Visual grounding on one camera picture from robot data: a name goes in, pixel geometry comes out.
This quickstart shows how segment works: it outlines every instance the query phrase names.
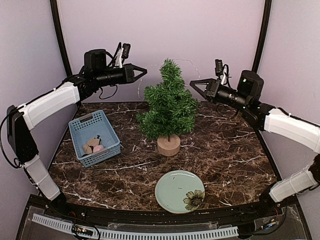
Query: brown marble surface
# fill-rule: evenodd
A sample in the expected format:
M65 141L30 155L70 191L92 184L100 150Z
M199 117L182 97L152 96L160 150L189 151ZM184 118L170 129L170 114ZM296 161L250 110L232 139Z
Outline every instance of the brown marble surface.
M136 114L148 110L143 102L88 103L76 118L104 110L121 141L121 154L85 168L77 159L67 132L49 169L70 203L118 210L162 211L154 190L169 171L198 175L205 186L200 209L236 206L258 201L276 181L260 142L240 114L211 102L199 103L194 131L180 136L180 152L158 153L155 140L139 131Z

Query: green pine branch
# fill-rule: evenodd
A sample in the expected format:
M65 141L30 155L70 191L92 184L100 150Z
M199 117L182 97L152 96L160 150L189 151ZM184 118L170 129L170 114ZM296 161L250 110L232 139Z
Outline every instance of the green pine branch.
M137 114L140 129L150 139L190 133L198 102L185 90L181 68L172 59L164 61L160 72L163 83L144 89L150 111Z

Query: light green plate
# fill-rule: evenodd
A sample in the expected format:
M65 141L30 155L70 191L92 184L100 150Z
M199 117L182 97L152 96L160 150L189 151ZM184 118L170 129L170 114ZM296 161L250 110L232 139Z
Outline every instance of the light green plate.
M177 170L163 175L155 186L158 204L173 214L196 210L205 198L200 178L189 171Z

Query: black frame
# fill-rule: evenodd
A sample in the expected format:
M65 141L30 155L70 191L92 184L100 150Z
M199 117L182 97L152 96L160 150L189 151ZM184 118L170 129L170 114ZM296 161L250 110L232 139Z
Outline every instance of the black frame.
M72 70L71 70L69 57L68 57L68 53L67 53L67 49L66 49L64 35L62 32L62 28L61 28L57 0L50 0L50 5L51 5L51 13L52 13L52 18L53 18L55 35L56 35L56 39L58 41L64 70L65 70L67 77L69 77L72 75Z
M110 223L118 224L135 224L135 225L187 225L187 224L201 224L201 223L215 223L218 222L219 226L232 225L232 226L245 226L251 225L257 218L256 215L246 214L244 216L237 215L237 212L250 211L255 207L258 202L251 204L244 204L241 206L230 206L215 209L196 210L189 214L172 214L166 211L126 211L126 210L113 210L104 209L99 207L90 207L68 203L71 208L81 220L85 220L91 224L98 226L108 226ZM296 196L288 198L287 204L290 206L295 204L300 215L302 225L308 240L311 240L311 234ZM29 212L30 206L37 207L44 210L44 214L61 218L55 211L47 208L47 202L43 197L31 194L24 209L22 219L16 235L16 240L22 236L25 221ZM266 216L274 215L274 211L269 212ZM81 221L75 222L76 224L83 224Z
M51 4L51 12L52 12L52 18L53 18L56 39L57 39L57 42L59 45L64 70L65 70L65 73L67 76L71 76L72 70L71 70L70 61L69 61L69 57L68 57L68 53L67 53L67 49L66 49L65 40L64 40L64 35L63 35L62 27L61 27L57 0L50 0L50 4ZM253 61L253 65L252 65L252 71L255 73L258 72L263 49L265 46L267 29L268 29L270 12L271 12L271 4L272 4L272 0L265 0L265 2L264 2L264 10L263 10L259 40L258 40L258 44L256 47L256 52L255 52L254 61Z
M270 12L271 12L271 3L272 3L272 0L265 0L265 2L264 2L264 10L263 10L263 17L262 17L260 34L259 34L259 40L258 40L258 45L256 47L254 61L253 61L253 65L252 65L252 71L255 73L258 72L258 68L260 65L261 57L262 57L262 52L263 52L264 46L265 46L267 29L268 29Z

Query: black base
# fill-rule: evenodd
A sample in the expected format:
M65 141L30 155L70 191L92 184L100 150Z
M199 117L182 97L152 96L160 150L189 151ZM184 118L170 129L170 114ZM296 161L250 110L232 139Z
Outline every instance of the black base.
M307 235L307 239L311 240L310 231L308 229L306 220L304 218L303 212L301 210L298 199L293 196L287 201L288 205L295 204L298 209L298 213L303 223L304 231ZM63 218L56 211L48 207L48 202L36 195L30 195L30 198L25 207L21 223L19 226L18 234L16 239L19 240L22 234L22 229L24 227L24 222L26 220L29 207L37 207L44 209L44 214ZM113 210L104 209L91 206L83 206L72 203L66 203L66 207L71 212L74 212L78 219L87 221L93 225L105 226L108 224L134 224L134 225L189 225L189 224L201 224L201 223L218 223L219 226L232 225L238 226L243 232L249 232L246 230L251 230L254 226L254 220L261 218L257 213L253 213L255 209L259 207L258 202L252 204L244 204L235 207L224 207L216 208L210 210L196 210L189 214L176 215L166 211L127 211L127 210ZM269 210L263 217L274 216L274 210ZM74 219L69 219L76 224L83 224L83 222L76 221Z

